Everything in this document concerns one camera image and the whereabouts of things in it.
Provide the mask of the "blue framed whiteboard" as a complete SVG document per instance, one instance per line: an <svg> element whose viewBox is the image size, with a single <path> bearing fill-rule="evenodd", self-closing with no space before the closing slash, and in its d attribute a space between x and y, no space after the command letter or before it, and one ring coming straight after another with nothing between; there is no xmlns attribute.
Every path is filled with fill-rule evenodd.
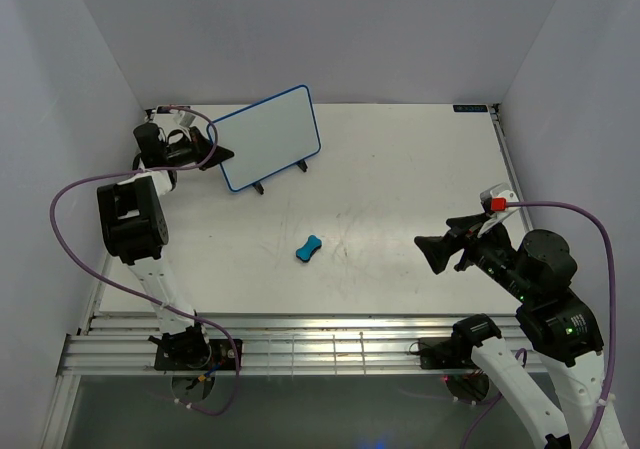
<svg viewBox="0 0 640 449"><path fill-rule="evenodd" d="M310 89L298 85L214 121L227 187L239 192L316 155L322 148Z"/></svg>

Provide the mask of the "blue whiteboard eraser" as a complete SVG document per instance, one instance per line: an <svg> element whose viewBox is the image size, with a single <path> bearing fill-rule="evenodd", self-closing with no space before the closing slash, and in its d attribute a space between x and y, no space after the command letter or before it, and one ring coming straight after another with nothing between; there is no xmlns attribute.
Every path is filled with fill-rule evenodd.
<svg viewBox="0 0 640 449"><path fill-rule="evenodd" d="M308 263L321 248L322 241L317 236L310 235L305 243L295 251L295 257L302 263Z"/></svg>

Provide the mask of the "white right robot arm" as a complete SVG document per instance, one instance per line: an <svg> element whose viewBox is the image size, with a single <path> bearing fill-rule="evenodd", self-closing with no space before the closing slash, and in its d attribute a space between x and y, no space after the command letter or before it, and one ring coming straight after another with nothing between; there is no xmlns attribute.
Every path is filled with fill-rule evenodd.
<svg viewBox="0 0 640 449"><path fill-rule="evenodd" d="M477 267L518 302L519 327L547 370L552 402L508 349L486 314L456 322L435 345L419 341L421 358L441 367L477 368L494 383L537 448L624 448L627 443L610 399L610 364L591 309L571 290L577 263L560 235L534 229L513 247L494 214L451 218L439 237L417 236L432 271L442 273L454 254L456 270Z"/></svg>

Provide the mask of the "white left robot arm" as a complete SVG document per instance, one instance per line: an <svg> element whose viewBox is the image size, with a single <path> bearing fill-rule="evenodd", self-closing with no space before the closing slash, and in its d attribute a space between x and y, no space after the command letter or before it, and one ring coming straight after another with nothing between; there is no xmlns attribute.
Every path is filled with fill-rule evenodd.
<svg viewBox="0 0 640 449"><path fill-rule="evenodd" d="M133 135L139 148L137 166L143 171L97 189L103 240L108 253L120 259L151 299L161 335L150 341L178 367L204 369L211 365L212 345L163 256L169 231L160 197L175 189L179 168L197 165L206 170L235 153L214 145L194 126L171 131L168 137L175 136L174 142L153 122L136 127Z"/></svg>

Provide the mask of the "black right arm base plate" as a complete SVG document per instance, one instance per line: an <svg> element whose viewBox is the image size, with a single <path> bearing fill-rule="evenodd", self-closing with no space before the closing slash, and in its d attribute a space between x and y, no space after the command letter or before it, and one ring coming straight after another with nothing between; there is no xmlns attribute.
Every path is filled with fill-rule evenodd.
<svg viewBox="0 0 640 449"><path fill-rule="evenodd" d="M424 370L477 369L470 353L451 338L420 338L415 352Z"/></svg>

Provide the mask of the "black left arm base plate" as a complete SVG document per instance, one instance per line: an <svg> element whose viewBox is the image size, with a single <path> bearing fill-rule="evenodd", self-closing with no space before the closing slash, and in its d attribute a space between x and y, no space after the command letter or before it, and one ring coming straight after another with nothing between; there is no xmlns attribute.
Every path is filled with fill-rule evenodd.
<svg viewBox="0 0 640 449"><path fill-rule="evenodd" d="M160 342L153 363L156 371L200 371L217 368L218 371L234 371L241 362L243 340L235 339L232 346L227 339L210 339L208 348L202 343Z"/></svg>

